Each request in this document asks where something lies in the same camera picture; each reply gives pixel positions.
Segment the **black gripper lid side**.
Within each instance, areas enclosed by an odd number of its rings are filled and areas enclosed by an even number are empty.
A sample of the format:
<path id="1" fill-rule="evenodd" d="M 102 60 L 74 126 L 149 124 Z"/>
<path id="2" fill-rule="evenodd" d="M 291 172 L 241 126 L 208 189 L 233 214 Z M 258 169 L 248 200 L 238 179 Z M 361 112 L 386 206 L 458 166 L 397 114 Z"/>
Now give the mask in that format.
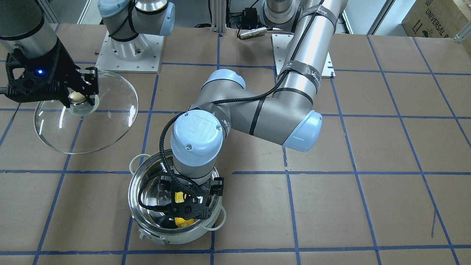
<path id="1" fill-rule="evenodd" d="M 96 105 L 96 95 L 99 94 L 96 67 L 81 70 L 60 40 L 52 50 L 38 58 L 27 58 L 25 51 L 15 44 L 13 52 L 7 55 L 7 98 L 18 103 L 58 100 L 69 108 L 71 88 L 83 95 L 88 104 Z"/>

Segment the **black gripper corn side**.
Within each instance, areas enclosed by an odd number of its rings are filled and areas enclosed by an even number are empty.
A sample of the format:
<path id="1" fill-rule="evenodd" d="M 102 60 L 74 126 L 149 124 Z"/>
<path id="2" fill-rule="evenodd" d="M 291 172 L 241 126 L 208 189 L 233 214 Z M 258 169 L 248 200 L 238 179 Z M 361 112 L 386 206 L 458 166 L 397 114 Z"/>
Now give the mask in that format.
<path id="1" fill-rule="evenodd" d="M 202 184 L 197 184 L 179 174 L 170 176 L 169 173 L 161 173 L 159 180 L 160 193 L 164 200 L 159 203 L 159 212 L 169 218 L 182 217 L 196 220 L 207 220 L 217 215 L 218 203 L 222 201 L 224 191 L 224 178 L 210 175 Z M 181 214 L 180 206 L 175 203 L 174 195 L 176 192 L 191 195 L 194 202 L 185 202 L 185 208 L 190 210 L 188 215 Z"/>

